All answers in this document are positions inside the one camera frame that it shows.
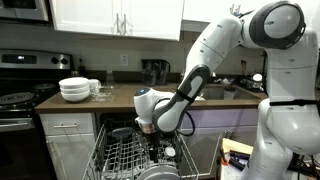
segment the mug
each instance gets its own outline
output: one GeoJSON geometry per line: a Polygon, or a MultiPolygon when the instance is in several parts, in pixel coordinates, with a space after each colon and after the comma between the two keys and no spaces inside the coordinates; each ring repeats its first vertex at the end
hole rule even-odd
{"type": "Polygon", "coordinates": [[[101,88],[101,82],[98,79],[89,79],[89,87],[91,94],[97,94],[101,88]]]}

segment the wall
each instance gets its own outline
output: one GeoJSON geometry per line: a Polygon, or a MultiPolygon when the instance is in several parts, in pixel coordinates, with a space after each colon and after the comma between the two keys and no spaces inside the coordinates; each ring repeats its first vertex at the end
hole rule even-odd
{"type": "MultiPolygon", "coordinates": [[[[0,23],[0,48],[37,49],[70,53],[75,64],[81,56],[89,70],[140,71],[143,58],[166,59],[172,72],[181,72],[199,33],[182,32],[181,40],[161,41],[56,32],[53,27],[0,23]],[[129,66],[120,65],[120,54],[129,55],[129,66]]],[[[235,48],[217,68],[217,74],[241,74],[240,60],[248,71],[262,69],[262,50],[235,48]]]]}

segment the dishwasher rack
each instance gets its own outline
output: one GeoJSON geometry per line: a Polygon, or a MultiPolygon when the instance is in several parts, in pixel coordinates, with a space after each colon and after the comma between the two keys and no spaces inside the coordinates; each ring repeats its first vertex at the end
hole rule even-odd
{"type": "Polygon", "coordinates": [[[198,179],[199,172],[180,134],[175,133],[171,141],[161,139],[156,150],[150,148],[140,131],[112,142],[108,142],[109,135],[102,126],[83,180],[136,180],[141,173],[157,166],[176,168],[180,179],[198,179]],[[166,147],[174,148],[176,155],[165,155],[166,147]]]}

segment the white bowl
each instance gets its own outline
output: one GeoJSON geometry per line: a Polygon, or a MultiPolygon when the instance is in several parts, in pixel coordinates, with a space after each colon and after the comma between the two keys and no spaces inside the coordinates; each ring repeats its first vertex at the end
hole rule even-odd
{"type": "Polygon", "coordinates": [[[84,99],[86,99],[90,94],[90,90],[84,92],[84,93],[79,93],[79,94],[65,94],[61,92],[61,95],[63,99],[70,101],[70,102],[81,102],[84,99]]]}
{"type": "Polygon", "coordinates": [[[67,78],[59,81],[60,88],[63,89],[78,89],[88,86],[89,80],[83,77],[67,78]]]}
{"type": "Polygon", "coordinates": [[[79,94],[79,93],[84,93],[89,89],[89,85],[88,86],[85,86],[83,88],[78,88],[78,89],[63,89],[63,88],[60,88],[61,92],[64,93],[64,94],[79,94]]]}

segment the kitchen counter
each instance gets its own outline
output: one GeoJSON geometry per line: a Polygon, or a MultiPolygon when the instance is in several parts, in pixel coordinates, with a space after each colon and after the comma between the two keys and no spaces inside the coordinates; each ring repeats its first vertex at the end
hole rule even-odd
{"type": "MultiPolygon", "coordinates": [[[[221,87],[222,85],[207,84],[206,87],[221,87]]],[[[110,102],[90,102],[90,97],[81,103],[70,103],[65,101],[61,93],[57,93],[35,110],[38,114],[44,113],[88,113],[88,112],[135,112],[133,97],[134,94],[145,86],[141,84],[117,84],[115,87],[113,100],[110,102]]],[[[159,91],[173,91],[177,84],[153,87],[159,91]]],[[[195,101],[189,110],[209,110],[209,109],[252,109],[267,96],[264,93],[253,93],[247,91],[257,99],[248,100],[205,100],[195,101]]]]}

